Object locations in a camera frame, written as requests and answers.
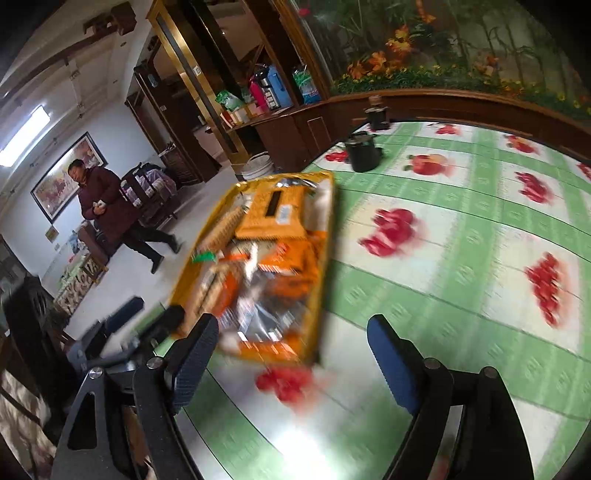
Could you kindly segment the framed wall painting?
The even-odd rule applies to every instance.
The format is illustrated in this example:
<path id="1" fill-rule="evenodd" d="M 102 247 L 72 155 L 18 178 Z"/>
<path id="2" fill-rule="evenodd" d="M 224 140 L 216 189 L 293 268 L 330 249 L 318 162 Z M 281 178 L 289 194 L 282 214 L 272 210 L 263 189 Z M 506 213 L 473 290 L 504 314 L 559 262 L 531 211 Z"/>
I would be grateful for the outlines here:
<path id="1" fill-rule="evenodd" d="M 87 168 L 107 164 L 89 132 L 81 135 L 53 163 L 31 190 L 33 200 L 51 224 L 77 194 L 78 185 L 68 174 L 69 165 L 76 159 Z"/>

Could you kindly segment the black cylindrical motor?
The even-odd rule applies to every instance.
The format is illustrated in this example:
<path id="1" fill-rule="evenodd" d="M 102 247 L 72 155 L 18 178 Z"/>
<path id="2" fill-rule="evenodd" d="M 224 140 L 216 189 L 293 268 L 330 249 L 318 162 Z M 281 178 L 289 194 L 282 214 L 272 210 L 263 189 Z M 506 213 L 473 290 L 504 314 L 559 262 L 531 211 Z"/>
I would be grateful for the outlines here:
<path id="1" fill-rule="evenodd" d="M 381 164 L 382 150 L 375 143 L 374 134 L 366 131 L 355 132 L 345 140 L 349 164 L 356 173 L 367 173 Z"/>

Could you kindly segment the white box with yellow tape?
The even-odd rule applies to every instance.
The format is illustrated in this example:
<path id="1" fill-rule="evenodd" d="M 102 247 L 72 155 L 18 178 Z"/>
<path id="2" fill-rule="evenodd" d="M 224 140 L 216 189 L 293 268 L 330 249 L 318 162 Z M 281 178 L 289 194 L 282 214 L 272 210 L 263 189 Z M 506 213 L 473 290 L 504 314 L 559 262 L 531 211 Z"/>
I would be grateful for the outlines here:
<path id="1" fill-rule="evenodd" d="M 240 240 L 232 237 L 213 261 L 191 254 L 213 225 L 236 206 L 249 208 L 264 185 L 307 185 L 315 190 L 305 215 L 304 239 Z M 335 176 L 328 171 L 280 174 L 231 186 L 197 236 L 169 300 L 185 311 L 172 333 L 186 337 L 205 313 L 218 322 L 222 352 L 243 360 L 308 364 L 321 331 L 321 303 L 331 244 Z"/>

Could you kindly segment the wooden chair with cloth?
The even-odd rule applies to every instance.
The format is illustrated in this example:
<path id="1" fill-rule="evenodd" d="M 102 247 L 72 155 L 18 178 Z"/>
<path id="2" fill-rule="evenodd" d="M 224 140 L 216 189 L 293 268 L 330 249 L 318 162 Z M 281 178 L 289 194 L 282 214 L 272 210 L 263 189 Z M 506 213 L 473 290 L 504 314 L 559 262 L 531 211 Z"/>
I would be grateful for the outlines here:
<path id="1" fill-rule="evenodd" d="M 120 182 L 120 192 L 139 213 L 144 227 L 157 228 L 176 218 L 181 202 L 176 183 L 157 165 L 139 163 Z"/>

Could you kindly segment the white plastic bucket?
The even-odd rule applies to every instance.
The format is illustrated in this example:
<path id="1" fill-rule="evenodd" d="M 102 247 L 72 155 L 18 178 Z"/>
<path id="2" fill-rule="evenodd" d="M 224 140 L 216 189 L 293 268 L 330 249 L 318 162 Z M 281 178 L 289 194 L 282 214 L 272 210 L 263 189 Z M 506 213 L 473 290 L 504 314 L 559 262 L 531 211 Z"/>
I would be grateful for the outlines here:
<path id="1" fill-rule="evenodd" d="M 266 151 L 249 158 L 245 166 L 240 170 L 240 175 L 245 181 L 254 180 L 260 177 L 270 176 L 274 172 L 273 160 Z"/>

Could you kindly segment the flower mural panel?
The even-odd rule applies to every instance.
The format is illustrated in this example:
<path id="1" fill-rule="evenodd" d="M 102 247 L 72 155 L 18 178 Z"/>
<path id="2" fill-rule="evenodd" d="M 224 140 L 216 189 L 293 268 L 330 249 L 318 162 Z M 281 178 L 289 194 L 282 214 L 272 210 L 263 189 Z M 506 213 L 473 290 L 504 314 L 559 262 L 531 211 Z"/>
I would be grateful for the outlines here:
<path id="1" fill-rule="evenodd" d="M 435 88 L 590 119 L 590 89 L 516 1 L 294 1 L 332 93 Z"/>

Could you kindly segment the orange snack packet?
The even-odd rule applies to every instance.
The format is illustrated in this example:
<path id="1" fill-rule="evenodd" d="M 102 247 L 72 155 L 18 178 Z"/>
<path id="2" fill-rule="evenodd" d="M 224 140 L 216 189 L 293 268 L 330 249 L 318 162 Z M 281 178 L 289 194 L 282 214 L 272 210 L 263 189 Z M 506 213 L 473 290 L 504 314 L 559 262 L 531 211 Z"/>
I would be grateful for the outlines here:
<path id="1" fill-rule="evenodd" d="M 315 190 L 307 185 L 256 189 L 242 222 L 235 230 L 240 240 L 304 239 L 305 215 L 311 209 Z"/>

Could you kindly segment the cracker pack green wrapper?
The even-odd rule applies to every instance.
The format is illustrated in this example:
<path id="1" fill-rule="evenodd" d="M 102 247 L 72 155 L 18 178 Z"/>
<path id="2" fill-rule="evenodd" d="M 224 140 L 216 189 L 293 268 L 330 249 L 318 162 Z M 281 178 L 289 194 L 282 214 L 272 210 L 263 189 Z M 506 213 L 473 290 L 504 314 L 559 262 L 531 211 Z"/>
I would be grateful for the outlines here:
<path id="1" fill-rule="evenodd" d="M 245 216 L 245 209 L 242 206 L 236 206 L 222 215 L 191 254 L 191 261 L 193 263 L 213 261 L 235 236 L 235 230 L 242 222 L 243 216 Z"/>

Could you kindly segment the green fruit pattern tablecloth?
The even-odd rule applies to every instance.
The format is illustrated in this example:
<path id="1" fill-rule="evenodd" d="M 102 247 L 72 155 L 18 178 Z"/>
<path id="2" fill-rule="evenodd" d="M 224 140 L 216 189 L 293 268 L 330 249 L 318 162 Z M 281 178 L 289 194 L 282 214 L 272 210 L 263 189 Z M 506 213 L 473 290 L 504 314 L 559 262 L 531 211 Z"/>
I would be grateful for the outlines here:
<path id="1" fill-rule="evenodd" d="M 381 313 L 451 369 L 495 367 L 535 476 L 554 479 L 590 421 L 590 169 L 514 134 L 401 123 L 339 188 L 320 361 L 286 372 L 217 355 L 178 415 L 207 479 L 378 479 L 410 415 L 367 342 Z"/>

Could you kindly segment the small black jar with cork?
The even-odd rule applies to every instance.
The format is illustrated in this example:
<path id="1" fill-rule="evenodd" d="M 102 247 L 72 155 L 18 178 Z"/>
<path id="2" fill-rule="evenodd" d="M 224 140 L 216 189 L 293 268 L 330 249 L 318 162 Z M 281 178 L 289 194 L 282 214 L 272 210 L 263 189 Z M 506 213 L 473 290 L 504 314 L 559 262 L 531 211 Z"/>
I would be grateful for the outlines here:
<path id="1" fill-rule="evenodd" d="M 388 116 L 388 107 L 380 95 L 369 97 L 369 106 L 363 110 L 367 117 L 370 130 L 384 131 L 390 128 L 391 122 Z"/>

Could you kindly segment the blue thermos jug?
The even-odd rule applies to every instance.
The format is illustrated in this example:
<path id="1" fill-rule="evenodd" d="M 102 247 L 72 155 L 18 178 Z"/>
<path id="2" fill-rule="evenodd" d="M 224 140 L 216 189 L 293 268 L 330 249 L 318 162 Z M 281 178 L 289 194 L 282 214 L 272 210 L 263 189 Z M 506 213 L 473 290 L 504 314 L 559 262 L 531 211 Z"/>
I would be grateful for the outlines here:
<path id="1" fill-rule="evenodd" d="M 269 66 L 266 80 L 269 81 L 270 87 L 273 89 L 273 94 L 276 96 L 276 100 L 279 102 L 280 107 L 290 108 L 293 106 L 290 93 L 288 93 L 286 85 L 283 84 L 283 80 L 281 80 L 280 73 L 277 71 L 276 66 Z"/>

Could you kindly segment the person in dark red jacket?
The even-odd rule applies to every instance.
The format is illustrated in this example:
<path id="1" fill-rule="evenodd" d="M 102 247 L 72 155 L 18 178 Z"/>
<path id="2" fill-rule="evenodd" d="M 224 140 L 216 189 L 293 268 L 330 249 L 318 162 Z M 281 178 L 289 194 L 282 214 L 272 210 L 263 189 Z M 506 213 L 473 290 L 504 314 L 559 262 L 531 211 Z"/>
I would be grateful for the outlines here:
<path id="1" fill-rule="evenodd" d="M 122 243 L 152 262 L 154 274 L 163 256 L 148 245 L 149 242 L 166 244 L 177 254 L 181 245 L 174 235 L 139 223 L 140 212 L 123 198 L 121 179 L 102 166 L 86 167 L 81 159 L 73 160 L 67 173 L 79 187 L 78 199 L 82 216 L 94 221 L 112 243 Z"/>

